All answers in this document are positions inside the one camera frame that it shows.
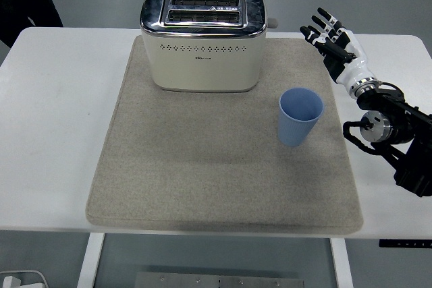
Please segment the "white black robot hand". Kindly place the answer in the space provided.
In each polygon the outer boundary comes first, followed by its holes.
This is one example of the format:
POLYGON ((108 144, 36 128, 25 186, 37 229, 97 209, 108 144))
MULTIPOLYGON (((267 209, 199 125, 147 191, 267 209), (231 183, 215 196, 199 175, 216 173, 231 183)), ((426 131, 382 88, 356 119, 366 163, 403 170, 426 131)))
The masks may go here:
POLYGON ((302 26, 300 31, 323 56, 331 79, 344 86, 353 99, 377 88, 378 79, 368 68, 367 55, 353 31, 323 8, 317 11, 321 16, 313 16, 312 21, 318 27, 302 26))

